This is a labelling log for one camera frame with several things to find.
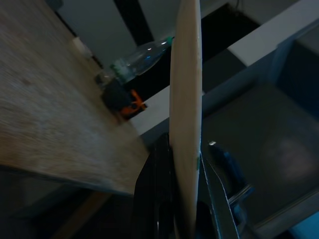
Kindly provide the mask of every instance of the green bottle cap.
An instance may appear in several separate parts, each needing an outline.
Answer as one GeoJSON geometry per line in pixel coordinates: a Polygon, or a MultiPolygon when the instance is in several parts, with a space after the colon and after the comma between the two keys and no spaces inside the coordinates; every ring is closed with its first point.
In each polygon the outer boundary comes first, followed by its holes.
{"type": "Polygon", "coordinates": [[[171,46],[172,42],[173,42],[173,38],[171,36],[169,36],[167,39],[166,39],[167,43],[171,46]]]}

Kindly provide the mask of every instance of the wooden stick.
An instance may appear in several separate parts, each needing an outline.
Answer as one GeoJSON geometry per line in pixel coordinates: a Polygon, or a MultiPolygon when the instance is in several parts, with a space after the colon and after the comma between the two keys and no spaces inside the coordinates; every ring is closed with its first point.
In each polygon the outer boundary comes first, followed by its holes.
{"type": "Polygon", "coordinates": [[[89,198],[70,216],[51,239],[69,239],[87,223],[90,218],[105,204],[112,194],[93,192],[89,198]]]}

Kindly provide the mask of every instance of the orange object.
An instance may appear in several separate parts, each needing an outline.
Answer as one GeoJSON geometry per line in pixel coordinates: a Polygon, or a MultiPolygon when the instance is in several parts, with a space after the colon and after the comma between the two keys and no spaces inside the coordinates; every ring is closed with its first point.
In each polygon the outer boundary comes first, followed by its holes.
{"type": "Polygon", "coordinates": [[[125,107],[120,111],[121,115],[126,119],[130,119],[131,117],[137,115],[137,113],[146,109],[146,105],[135,90],[131,90],[131,95],[135,101],[132,101],[130,106],[125,107]]]}

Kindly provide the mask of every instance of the plywood surface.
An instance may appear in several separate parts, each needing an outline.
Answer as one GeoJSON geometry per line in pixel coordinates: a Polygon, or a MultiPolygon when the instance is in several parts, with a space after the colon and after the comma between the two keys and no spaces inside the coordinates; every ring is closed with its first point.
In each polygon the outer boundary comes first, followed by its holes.
{"type": "Polygon", "coordinates": [[[179,7],[170,73],[169,140],[186,217],[187,235],[193,237],[196,220],[198,157],[200,154],[202,61],[198,0],[179,7]]]}
{"type": "Polygon", "coordinates": [[[0,3],[0,165],[133,193],[147,152],[43,0],[0,3]]]}

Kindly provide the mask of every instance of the plastic bottle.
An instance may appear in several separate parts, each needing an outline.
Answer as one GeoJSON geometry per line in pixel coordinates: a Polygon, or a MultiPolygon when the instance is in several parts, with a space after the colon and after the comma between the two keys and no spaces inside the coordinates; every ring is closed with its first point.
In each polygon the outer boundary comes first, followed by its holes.
{"type": "Polygon", "coordinates": [[[153,41],[139,46],[132,54],[116,60],[110,65],[121,84],[149,70],[171,46],[172,38],[153,41]]]}

